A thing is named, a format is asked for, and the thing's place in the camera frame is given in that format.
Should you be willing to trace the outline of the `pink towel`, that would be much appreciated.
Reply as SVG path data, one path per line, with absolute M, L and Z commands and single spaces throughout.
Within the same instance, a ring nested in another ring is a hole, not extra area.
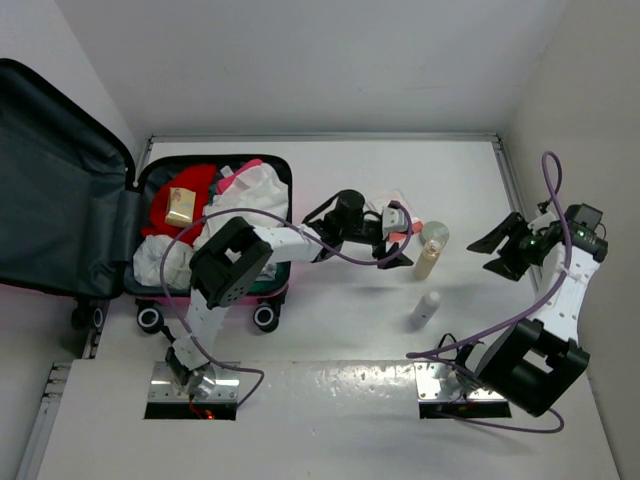
M 228 165 L 226 165 L 220 170 L 220 172 L 223 175 L 223 178 L 216 183 L 215 193 L 217 195 L 224 193 L 233 184 L 234 180 L 238 175 L 240 175 L 241 173 L 245 172 L 248 169 L 259 166 L 262 163 L 263 161 L 261 159 L 254 158 L 246 162 L 243 166 L 241 166 L 237 170 L 232 170 Z

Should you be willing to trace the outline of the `small yellow cardboard box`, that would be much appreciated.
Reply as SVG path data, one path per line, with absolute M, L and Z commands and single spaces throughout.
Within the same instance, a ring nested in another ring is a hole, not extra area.
M 189 189 L 170 187 L 164 222 L 185 227 L 194 221 L 196 193 Z

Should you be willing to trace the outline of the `white drawstring pouch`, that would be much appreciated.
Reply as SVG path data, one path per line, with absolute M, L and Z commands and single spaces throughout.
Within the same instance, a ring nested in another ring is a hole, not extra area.
M 138 247 L 133 256 L 135 280 L 148 287 L 160 287 L 160 267 L 172 238 L 167 235 L 149 235 Z M 177 241 L 169 251 L 164 263 L 164 279 L 168 287 L 187 289 L 190 285 L 191 270 L 189 263 L 194 255 L 193 248 Z

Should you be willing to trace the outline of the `pink suitcase with dark lining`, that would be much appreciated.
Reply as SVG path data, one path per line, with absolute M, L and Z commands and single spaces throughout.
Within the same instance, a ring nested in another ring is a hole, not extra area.
M 1 281 L 71 297 L 83 328 L 110 300 L 167 300 L 134 277 L 133 255 L 157 192 L 205 164 L 238 169 L 246 154 L 178 155 L 137 169 L 124 143 L 34 70 L 1 62 Z

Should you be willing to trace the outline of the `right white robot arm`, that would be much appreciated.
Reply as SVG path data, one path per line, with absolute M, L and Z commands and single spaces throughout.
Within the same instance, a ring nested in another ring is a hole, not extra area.
M 589 282 L 608 253 L 596 229 L 602 212 L 569 206 L 562 220 L 551 212 L 528 222 L 509 214 L 469 251 L 492 254 L 485 269 L 519 280 L 532 266 L 542 279 L 537 307 L 508 327 L 483 353 L 470 374 L 456 372 L 461 388 L 485 388 L 534 417 L 552 405 L 586 370 L 590 356 L 578 341 L 578 318 Z

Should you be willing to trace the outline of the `white pink spray bottle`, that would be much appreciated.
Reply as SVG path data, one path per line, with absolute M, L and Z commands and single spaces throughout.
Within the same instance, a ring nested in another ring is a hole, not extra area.
M 442 297 L 437 291 L 428 291 L 422 295 L 410 316 L 410 325 L 422 329 L 440 308 Z

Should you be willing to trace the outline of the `red cloth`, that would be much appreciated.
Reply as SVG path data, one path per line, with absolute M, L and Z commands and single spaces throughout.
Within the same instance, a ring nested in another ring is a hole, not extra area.
M 166 235 L 175 238 L 185 227 L 199 220 L 209 202 L 209 190 L 216 176 L 215 165 L 195 165 L 186 168 L 171 181 L 164 184 L 154 195 L 150 204 L 148 224 L 141 228 L 141 235 Z M 185 209 L 190 216 L 184 221 L 167 220 L 170 209 L 177 205 L 173 194 L 181 195 L 180 201 L 187 200 Z

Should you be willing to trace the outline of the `clear zip bag red label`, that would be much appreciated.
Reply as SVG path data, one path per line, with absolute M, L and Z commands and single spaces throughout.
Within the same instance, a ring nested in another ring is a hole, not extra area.
M 423 226 L 422 220 L 415 214 L 410 204 L 407 202 L 404 195 L 399 190 L 391 190 L 382 193 L 376 197 L 370 198 L 365 203 L 367 211 L 373 211 L 380 215 L 383 208 L 389 205 L 397 206 L 402 209 L 409 223 L 408 228 L 411 228 L 411 234 L 419 233 L 421 231 Z M 390 236 L 385 238 L 389 243 L 402 243 L 406 240 L 407 231 L 391 234 Z

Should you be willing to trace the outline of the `white cloth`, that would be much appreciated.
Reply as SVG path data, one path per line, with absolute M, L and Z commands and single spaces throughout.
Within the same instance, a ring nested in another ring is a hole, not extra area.
M 222 194 L 214 192 L 213 198 L 203 209 L 208 216 L 234 208 L 253 208 L 269 212 L 279 218 L 285 218 L 289 209 L 289 187 L 281 181 L 275 169 L 265 162 L 246 170 L 236 177 L 233 184 Z M 262 227 L 277 227 L 281 222 L 260 214 L 250 212 L 232 212 L 209 218 L 200 235 L 194 240 L 193 248 L 201 248 L 226 222 L 235 215 L 244 218 L 249 224 Z

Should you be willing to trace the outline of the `amber liquid bottle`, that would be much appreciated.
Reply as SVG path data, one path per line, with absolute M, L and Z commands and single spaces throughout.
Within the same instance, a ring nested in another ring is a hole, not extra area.
M 416 280 L 426 280 L 429 277 L 443 248 L 444 243 L 439 240 L 430 239 L 425 243 L 413 270 L 413 277 Z

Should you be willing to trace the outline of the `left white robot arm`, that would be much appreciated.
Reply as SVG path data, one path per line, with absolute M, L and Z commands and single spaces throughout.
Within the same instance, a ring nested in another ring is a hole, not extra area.
M 292 262 L 320 263 L 341 257 L 344 244 L 368 245 L 369 265 L 390 269 L 411 265 L 405 246 L 390 241 L 394 233 L 412 235 L 411 216 L 399 201 L 390 201 L 380 212 L 365 209 L 364 196 L 342 190 L 307 214 L 301 224 L 286 219 L 275 227 L 256 226 L 244 219 L 248 208 L 228 210 L 230 220 L 192 257 L 190 302 L 180 322 L 184 334 L 173 340 L 166 363 L 177 384 L 190 397 L 202 397 L 214 389 L 211 366 L 230 369 L 210 350 L 227 311 L 249 295 L 263 268 Z

